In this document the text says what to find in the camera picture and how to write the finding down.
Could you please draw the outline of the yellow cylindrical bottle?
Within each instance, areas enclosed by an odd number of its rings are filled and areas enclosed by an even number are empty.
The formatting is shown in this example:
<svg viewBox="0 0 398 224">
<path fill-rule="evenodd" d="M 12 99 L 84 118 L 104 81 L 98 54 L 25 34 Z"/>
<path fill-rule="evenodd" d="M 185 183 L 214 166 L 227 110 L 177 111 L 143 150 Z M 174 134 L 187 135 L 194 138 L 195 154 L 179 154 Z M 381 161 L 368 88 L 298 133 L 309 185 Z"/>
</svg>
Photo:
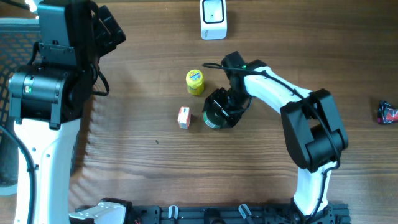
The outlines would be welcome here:
<svg viewBox="0 0 398 224">
<path fill-rule="evenodd" d="M 205 89 L 204 75 L 200 70 L 190 70 L 186 75 L 187 91 L 191 95 L 201 95 Z"/>
</svg>

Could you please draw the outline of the red white small carton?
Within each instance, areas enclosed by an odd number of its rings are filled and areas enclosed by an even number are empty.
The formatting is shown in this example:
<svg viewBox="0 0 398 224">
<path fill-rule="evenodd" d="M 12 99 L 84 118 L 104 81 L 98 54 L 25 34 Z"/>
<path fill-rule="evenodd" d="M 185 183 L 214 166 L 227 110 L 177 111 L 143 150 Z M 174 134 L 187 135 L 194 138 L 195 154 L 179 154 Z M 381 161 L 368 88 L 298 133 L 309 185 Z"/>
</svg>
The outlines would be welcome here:
<svg viewBox="0 0 398 224">
<path fill-rule="evenodd" d="M 191 119 L 191 112 L 190 108 L 186 106 L 182 106 L 180 108 L 179 114 L 178 114 L 178 125 L 181 129 L 188 129 L 190 125 L 190 119 Z"/>
</svg>

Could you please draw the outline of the black red snack packet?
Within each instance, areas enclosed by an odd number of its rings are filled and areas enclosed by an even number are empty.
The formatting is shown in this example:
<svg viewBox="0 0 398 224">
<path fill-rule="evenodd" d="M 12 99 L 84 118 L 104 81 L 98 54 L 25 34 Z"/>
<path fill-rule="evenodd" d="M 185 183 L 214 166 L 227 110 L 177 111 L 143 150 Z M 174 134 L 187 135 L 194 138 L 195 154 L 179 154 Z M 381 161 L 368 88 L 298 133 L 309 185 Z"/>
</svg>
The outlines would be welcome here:
<svg viewBox="0 0 398 224">
<path fill-rule="evenodd" d="M 397 109 L 388 102 L 381 100 L 377 110 L 379 124 L 392 124 L 397 122 Z"/>
</svg>

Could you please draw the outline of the silver tin can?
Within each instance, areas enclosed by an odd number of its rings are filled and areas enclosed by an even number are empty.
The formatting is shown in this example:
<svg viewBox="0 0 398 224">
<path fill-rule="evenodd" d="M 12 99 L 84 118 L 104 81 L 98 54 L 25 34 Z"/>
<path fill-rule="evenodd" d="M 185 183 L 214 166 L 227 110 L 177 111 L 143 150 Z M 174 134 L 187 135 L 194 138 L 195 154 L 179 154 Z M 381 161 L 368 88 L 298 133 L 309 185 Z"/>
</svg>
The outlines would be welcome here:
<svg viewBox="0 0 398 224">
<path fill-rule="evenodd" d="M 229 128 L 227 116 L 220 111 L 206 110 L 203 114 L 205 124 L 212 129 Z"/>
</svg>

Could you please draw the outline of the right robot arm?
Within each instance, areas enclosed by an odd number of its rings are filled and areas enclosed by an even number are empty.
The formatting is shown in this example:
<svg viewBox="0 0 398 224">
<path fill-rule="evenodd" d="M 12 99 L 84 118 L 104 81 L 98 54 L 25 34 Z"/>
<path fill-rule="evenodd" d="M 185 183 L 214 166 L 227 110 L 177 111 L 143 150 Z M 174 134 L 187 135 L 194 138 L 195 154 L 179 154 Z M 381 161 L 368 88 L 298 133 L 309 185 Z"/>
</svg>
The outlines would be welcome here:
<svg viewBox="0 0 398 224">
<path fill-rule="evenodd" d="M 245 62 L 239 52 L 204 67 L 225 72 L 230 88 L 218 88 L 205 99 L 203 120 L 213 129 L 237 125 L 257 98 L 280 114 L 285 145 L 298 167 L 297 188 L 286 212 L 273 210 L 266 220 L 288 223 L 349 223 L 347 205 L 328 201 L 331 174 L 340 168 L 348 147 L 332 94 L 300 88 L 278 76 L 261 60 Z"/>
</svg>

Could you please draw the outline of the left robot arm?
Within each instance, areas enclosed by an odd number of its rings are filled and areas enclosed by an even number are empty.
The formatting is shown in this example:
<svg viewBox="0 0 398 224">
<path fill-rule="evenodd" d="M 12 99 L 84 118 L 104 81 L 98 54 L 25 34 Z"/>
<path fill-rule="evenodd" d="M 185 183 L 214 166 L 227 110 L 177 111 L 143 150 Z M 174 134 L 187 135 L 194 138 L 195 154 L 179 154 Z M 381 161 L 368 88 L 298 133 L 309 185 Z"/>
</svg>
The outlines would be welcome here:
<svg viewBox="0 0 398 224">
<path fill-rule="evenodd" d="M 8 132 L 19 149 L 16 223 L 127 223 L 130 202 L 104 198 L 69 212 L 73 158 L 85 102 L 103 80 L 99 62 L 126 36 L 106 6 L 93 1 L 41 1 L 40 40 L 9 80 Z"/>
</svg>

